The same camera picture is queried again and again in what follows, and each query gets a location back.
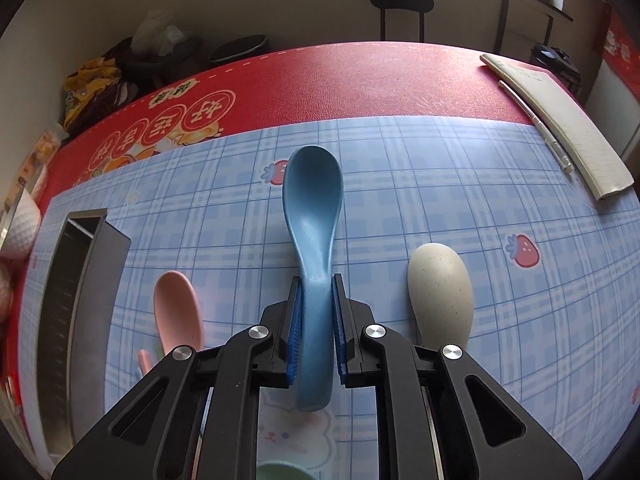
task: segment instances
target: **blue gripper pad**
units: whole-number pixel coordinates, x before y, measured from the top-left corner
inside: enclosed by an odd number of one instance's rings
[[[293,313],[291,314],[291,329],[287,341],[287,382],[291,386],[296,380],[298,370],[298,356],[300,355],[300,334],[302,330],[302,282],[298,282]]]
[[[338,362],[338,375],[340,375],[340,384],[344,384],[344,378],[347,374],[347,343],[344,337],[342,310],[340,309],[340,301],[338,299],[338,290],[335,286],[335,278],[331,280],[331,288],[334,312],[335,356]]]

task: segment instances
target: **white ceramic bowl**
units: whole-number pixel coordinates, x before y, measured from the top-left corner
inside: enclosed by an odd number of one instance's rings
[[[0,258],[23,261],[31,252],[41,216],[38,206],[25,190],[16,196],[16,200],[13,218],[7,226],[2,227],[7,231],[0,245]]]

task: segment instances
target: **blue spoon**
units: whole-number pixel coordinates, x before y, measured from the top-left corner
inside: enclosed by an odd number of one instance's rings
[[[304,146],[289,158],[282,206],[302,281],[296,408],[314,412],[329,403],[334,380],[331,256],[342,207],[342,172],[330,152]]]

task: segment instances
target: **chair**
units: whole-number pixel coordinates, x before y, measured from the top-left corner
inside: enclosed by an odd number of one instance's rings
[[[413,10],[420,14],[420,43],[424,43],[424,15],[433,10],[433,0],[369,0],[380,9],[380,40],[385,41],[385,11],[387,9]]]

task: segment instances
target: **red poster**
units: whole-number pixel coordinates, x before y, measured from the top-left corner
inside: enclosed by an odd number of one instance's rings
[[[611,13],[602,57],[640,101],[640,51],[615,12]]]

